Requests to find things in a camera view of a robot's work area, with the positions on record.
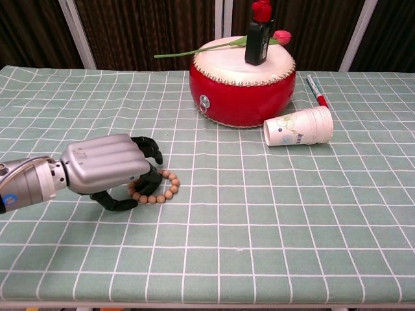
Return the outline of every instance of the black bottle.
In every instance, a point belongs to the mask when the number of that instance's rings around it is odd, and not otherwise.
[[[245,62],[261,65],[267,58],[272,7],[269,0],[258,0],[252,4],[253,21],[246,35]]]

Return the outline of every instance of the red marker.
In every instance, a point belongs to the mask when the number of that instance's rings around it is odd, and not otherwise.
[[[321,94],[321,91],[319,90],[317,85],[314,83],[314,80],[311,77],[311,75],[307,75],[307,82],[311,88],[311,91],[313,91],[313,94],[316,97],[318,104],[320,106],[325,106],[328,108],[329,105],[327,105],[326,99],[324,98],[323,94]]]

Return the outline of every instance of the green stem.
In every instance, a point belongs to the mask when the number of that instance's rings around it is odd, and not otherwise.
[[[154,58],[179,57],[179,56],[192,55],[192,54],[195,54],[197,52],[208,51],[210,49],[216,49],[217,47],[225,47],[227,45],[230,45],[230,44],[229,43],[223,43],[223,44],[219,44],[219,45],[214,45],[212,47],[205,47],[203,49],[197,49],[197,50],[193,50],[193,51],[189,51],[189,52],[183,52],[183,53],[178,53],[178,54],[154,55]]]

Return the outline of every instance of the drumhead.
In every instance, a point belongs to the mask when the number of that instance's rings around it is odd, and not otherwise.
[[[228,43],[240,36],[211,41],[204,47]],[[295,61],[287,50],[278,45],[269,45],[265,62],[255,66],[245,62],[245,47],[219,47],[195,54],[193,65],[203,75],[224,84],[238,86],[260,86],[276,83],[295,71]]]

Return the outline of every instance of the wooden bead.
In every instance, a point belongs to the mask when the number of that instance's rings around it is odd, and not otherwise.
[[[148,202],[148,197],[147,196],[140,196],[140,203],[146,204]]]
[[[168,170],[164,170],[161,175],[163,175],[164,178],[168,178],[170,175],[170,172]]]
[[[168,190],[168,191],[165,192],[164,196],[166,197],[167,200],[169,200],[173,197],[173,192]]]
[[[138,200],[140,199],[140,197],[141,197],[140,192],[135,192],[135,193],[132,195],[132,198],[133,198],[133,199],[135,199],[135,201],[138,201]]]
[[[158,196],[157,197],[157,202],[158,203],[164,203],[164,202],[166,202],[166,197],[163,196],[163,195]]]
[[[136,190],[134,188],[128,188],[127,192],[129,196],[132,196],[136,192]]]
[[[171,186],[170,187],[170,191],[172,192],[172,193],[177,193],[178,191],[179,191],[179,188],[177,187],[177,186]]]
[[[172,185],[174,185],[174,186],[179,187],[179,186],[180,186],[180,180],[179,180],[178,178],[174,178],[174,179],[171,181],[171,184],[172,184]]]
[[[150,204],[155,204],[157,202],[157,198],[155,196],[149,196],[148,197],[148,202]]]
[[[177,178],[177,176],[176,176],[176,174],[175,173],[170,173],[169,174],[169,179],[170,180],[174,180],[174,179],[176,179]]]

